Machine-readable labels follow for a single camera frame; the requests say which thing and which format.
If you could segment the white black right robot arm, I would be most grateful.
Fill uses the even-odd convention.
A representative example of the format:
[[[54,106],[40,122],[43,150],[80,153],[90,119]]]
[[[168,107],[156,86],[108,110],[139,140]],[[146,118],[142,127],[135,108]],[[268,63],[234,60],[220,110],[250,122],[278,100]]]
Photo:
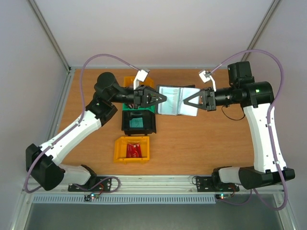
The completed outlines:
[[[212,186],[222,190],[228,184],[240,184],[254,189],[279,184],[295,178],[295,171],[287,167],[277,138],[272,86],[267,81],[255,82],[248,61],[228,65],[229,87],[200,90],[183,103],[206,111],[218,106],[239,104],[248,120],[254,149],[254,164],[249,167],[224,166],[212,172]]]

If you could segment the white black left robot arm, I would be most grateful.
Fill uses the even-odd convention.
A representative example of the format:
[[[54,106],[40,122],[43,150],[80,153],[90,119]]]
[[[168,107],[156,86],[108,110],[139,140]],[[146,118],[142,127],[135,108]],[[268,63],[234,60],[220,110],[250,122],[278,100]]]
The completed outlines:
[[[97,175],[91,168],[64,165],[62,161],[81,141],[114,116],[117,112],[114,103],[146,108],[166,101],[166,96],[149,86],[121,87],[111,72],[100,74],[94,89],[93,99],[75,121],[49,141],[40,146],[31,144],[25,151],[27,177],[33,177],[46,191],[64,183],[75,184],[84,191],[96,187]]]

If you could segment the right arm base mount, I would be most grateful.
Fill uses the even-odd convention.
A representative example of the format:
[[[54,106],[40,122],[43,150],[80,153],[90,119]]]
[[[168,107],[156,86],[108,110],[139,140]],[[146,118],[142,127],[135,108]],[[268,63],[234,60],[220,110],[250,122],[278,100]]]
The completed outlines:
[[[196,186],[197,192],[239,192],[239,187],[235,184],[222,184],[219,187],[213,185],[210,176],[194,176],[192,183]]]

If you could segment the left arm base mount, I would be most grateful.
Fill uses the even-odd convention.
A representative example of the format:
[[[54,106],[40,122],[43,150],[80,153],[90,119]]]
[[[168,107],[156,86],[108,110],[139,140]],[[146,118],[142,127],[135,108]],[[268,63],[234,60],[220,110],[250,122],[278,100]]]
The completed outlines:
[[[90,178],[84,185],[70,184],[68,186],[69,192],[110,192],[112,185],[112,178],[106,176],[97,176]]]

